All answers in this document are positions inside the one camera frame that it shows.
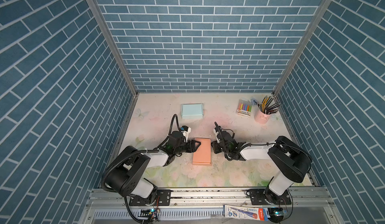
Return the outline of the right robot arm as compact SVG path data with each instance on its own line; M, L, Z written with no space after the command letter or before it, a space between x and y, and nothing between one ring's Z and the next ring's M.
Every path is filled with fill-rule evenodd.
M218 125L214 128L214 135L216 141L211 143L214 153L223 153L228 161L273 161L279 171L264 190L264 198L270 204L278 204L287 198L288 188L303 182L311 169L311 155L285 136L266 143L237 142L235 133L230 134Z

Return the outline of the light blue paper box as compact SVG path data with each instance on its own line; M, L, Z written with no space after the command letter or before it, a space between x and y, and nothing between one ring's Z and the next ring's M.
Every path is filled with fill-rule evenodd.
M182 104L181 116L184 120L202 119L204 116L203 104Z

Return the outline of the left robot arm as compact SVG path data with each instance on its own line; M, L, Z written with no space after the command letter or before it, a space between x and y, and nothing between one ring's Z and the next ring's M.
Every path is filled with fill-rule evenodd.
M105 169L101 187L123 198L140 197L153 203L157 186L142 176L148 168L164 167L184 153L194 153L200 141L188 140L188 131L173 131L152 150L126 147Z

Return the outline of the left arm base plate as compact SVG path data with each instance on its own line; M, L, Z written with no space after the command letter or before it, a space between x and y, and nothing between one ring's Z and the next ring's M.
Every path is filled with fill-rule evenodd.
M153 191L147 198L142 198L138 195L131 197L129 201L129 205L131 207L169 206L170 199L171 199L170 189L157 189L156 191Z

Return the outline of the pink paper box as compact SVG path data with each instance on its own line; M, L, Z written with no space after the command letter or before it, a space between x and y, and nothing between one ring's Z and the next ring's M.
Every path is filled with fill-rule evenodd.
M211 140L206 138L196 138L195 141L200 142L201 145L197 151L194 152L192 158L193 165L210 166L211 162Z

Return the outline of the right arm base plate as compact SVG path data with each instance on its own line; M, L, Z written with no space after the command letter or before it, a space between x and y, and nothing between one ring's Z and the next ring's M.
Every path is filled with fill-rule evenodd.
M258 205L291 205L292 197L288 190L285 190L282 195L276 195L268 187L249 189L246 191L246 196L250 199L251 204Z

